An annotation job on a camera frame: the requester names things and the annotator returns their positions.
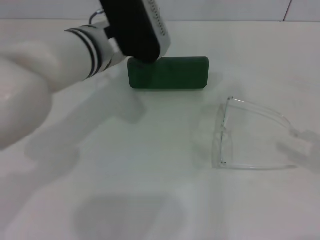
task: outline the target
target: cable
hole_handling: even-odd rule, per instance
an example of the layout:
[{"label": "cable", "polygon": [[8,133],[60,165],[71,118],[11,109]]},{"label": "cable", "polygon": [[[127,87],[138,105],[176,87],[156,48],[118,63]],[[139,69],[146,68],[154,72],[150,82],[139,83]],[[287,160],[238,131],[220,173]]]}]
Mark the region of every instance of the cable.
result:
[{"label": "cable", "polygon": [[97,15],[101,15],[104,14],[105,11],[101,8],[99,10],[97,10],[94,14],[91,15],[91,17],[89,18],[89,24],[92,24],[93,19],[97,16]]}]

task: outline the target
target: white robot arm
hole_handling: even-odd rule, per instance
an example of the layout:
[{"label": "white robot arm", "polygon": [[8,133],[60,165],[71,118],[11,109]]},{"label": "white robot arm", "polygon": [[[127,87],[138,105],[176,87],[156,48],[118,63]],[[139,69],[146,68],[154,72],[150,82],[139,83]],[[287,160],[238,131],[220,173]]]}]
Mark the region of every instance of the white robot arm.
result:
[{"label": "white robot arm", "polygon": [[154,63],[166,54],[170,38],[154,0],[101,4],[109,23],[68,29],[49,41],[24,42],[0,53],[0,149],[42,125],[52,108],[52,94],[127,56]]}]

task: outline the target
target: white surface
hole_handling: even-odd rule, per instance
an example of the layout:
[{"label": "white surface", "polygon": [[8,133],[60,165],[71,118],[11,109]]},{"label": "white surface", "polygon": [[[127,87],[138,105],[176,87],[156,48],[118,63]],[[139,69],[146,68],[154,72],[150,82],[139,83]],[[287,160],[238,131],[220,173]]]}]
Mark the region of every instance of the white surface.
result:
[{"label": "white surface", "polygon": [[[83,23],[3,20],[1,47]],[[167,26],[169,56],[209,58],[207,88],[136,92],[124,63],[58,93],[44,126],[0,154],[0,239],[320,238],[319,24]],[[211,169],[195,151],[195,122],[227,96],[309,130],[297,147],[306,156],[281,149],[300,167]]]},{"label": "white surface", "polygon": [[288,22],[320,22],[319,0],[292,0],[288,15]]},{"label": "white surface", "polygon": [[[165,20],[282,21],[290,0],[157,0]],[[4,0],[2,19],[88,19],[99,0]]]}]

